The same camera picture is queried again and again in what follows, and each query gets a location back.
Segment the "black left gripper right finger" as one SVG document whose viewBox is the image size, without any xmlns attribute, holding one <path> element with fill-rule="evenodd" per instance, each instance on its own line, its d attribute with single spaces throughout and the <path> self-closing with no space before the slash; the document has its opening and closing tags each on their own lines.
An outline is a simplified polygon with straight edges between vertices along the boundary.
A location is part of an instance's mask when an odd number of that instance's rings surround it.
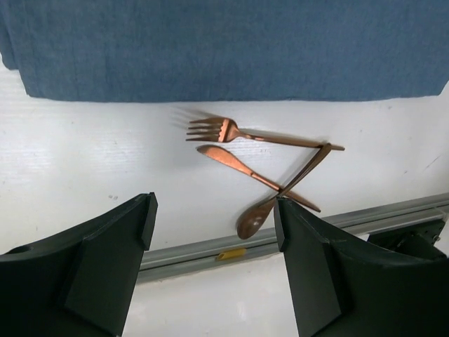
<svg viewBox="0 0 449 337">
<path fill-rule="evenodd" d="M 274 220 L 301 336 L 448 335 L 448 257 L 384 249 L 284 198 Z"/>
</svg>

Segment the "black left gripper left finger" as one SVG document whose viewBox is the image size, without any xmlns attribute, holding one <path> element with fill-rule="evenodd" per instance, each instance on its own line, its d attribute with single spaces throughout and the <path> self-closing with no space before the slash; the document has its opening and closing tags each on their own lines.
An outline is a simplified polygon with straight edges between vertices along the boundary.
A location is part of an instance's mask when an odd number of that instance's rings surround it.
<svg viewBox="0 0 449 337">
<path fill-rule="evenodd" d="M 114 209 L 1 255 L 2 336 L 121 336 L 157 199 Z"/>
</svg>

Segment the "blue cloth placemat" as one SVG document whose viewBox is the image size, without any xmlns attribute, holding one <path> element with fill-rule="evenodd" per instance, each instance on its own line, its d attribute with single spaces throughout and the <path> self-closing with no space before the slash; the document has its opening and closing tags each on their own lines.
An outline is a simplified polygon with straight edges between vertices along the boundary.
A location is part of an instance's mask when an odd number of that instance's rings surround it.
<svg viewBox="0 0 449 337">
<path fill-rule="evenodd" d="M 1 58 L 59 101 L 438 95 L 447 1 L 2 1 Z"/>
</svg>

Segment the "copper knife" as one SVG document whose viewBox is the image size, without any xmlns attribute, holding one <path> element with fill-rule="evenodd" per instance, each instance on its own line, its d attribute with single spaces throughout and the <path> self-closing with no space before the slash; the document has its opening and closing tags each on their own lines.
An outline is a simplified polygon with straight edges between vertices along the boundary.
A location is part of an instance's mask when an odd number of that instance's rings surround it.
<svg viewBox="0 0 449 337">
<path fill-rule="evenodd" d="M 256 179 L 257 181 L 261 182 L 262 184 L 266 185 L 267 187 L 270 187 L 271 189 L 277 192 L 279 192 L 281 189 L 280 185 L 256 173 L 254 170 L 252 170 L 251 168 L 246 166 L 242 161 L 240 161 L 235 155 L 233 155 L 231 152 L 227 151 L 222 147 L 216 145 L 201 145 L 198 146 L 196 150 L 201 154 L 204 154 L 207 157 L 220 162 L 221 164 L 229 166 L 237 171 L 246 174 L 247 176 L 250 176 L 253 179 Z M 305 199 L 304 197 L 301 197 L 295 192 L 292 191 L 287 192 L 286 197 L 295 200 L 299 204 L 306 206 L 309 209 L 321 212 L 321 209 L 317 205 Z"/>
</svg>

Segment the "copper fork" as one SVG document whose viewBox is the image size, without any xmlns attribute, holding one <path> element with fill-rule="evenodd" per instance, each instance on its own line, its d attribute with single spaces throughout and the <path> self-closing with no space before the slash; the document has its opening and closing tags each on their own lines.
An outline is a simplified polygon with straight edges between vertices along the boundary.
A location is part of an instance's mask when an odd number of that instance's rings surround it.
<svg viewBox="0 0 449 337">
<path fill-rule="evenodd" d="M 187 141 L 206 141 L 215 143 L 230 143 L 237 138 L 248 140 L 275 143 L 280 145 L 289 145 L 296 147 L 320 148 L 329 145 L 332 150 L 343 151 L 345 148 L 341 145 L 319 142 L 314 140 L 303 140 L 299 138 L 289 138 L 286 136 L 257 136 L 244 132 L 237 123 L 230 118 L 211 117 L 190 121 L 186 133 L 189 138 Z"/>
</svg>

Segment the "aluminium front rail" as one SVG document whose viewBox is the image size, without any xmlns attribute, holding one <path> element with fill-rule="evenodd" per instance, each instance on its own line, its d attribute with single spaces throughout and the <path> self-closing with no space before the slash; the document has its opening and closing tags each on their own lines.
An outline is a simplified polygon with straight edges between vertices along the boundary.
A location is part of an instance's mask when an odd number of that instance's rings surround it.
<svg viewBox="0 0 449 337">
<path fill-rule="evenodd" d="M 384 206 L 341 213 L 324 220 L 353 235 L 377 234 L 432 220 L 448 219 L 448 194 L 402 201 Z M 245 248 L 244 257 L 216 261 L 223 251 Z M 232 235 L 193 244 L 149 251 L 144 254 L 138 282 L 153 282 L 220 267 L 278 252 L 274 228 L 260 230 L 247 240 Z"/>
</svg>

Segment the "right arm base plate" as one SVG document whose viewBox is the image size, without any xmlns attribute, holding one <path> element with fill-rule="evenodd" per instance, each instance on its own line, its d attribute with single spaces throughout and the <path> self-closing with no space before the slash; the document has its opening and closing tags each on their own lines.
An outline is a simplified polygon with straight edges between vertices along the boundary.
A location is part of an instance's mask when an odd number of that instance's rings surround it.
<svg viewBox="0 0 449 337">
<path fill-rule="evenodd" d="M 425 260 L 441 260 L 446 259 L 447 255 L 436 248 L 434 244 L 440 239 L 444 227 L 443 220 L 432 220 L 371 234 L 368 242 L 407 256 Z"/>
</svg>

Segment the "yellow rail slot nut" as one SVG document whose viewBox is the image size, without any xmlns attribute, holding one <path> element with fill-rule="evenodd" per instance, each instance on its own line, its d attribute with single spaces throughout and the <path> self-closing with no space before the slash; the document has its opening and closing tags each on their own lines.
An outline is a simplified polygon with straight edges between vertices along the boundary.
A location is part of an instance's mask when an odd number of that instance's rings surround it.
<svg viewBox="0 0 449 337">
<path fill-rule="evenodd" d="M 246 254 L 245 248 L 239 248 L 239 249 L 232 249 L 227 250 L 219 253 L 217 255 L 216 261 L 225 261 L 225 260 L 231 260 L 235 258 L 241 258 L 244 257 Z"/>
</svg>

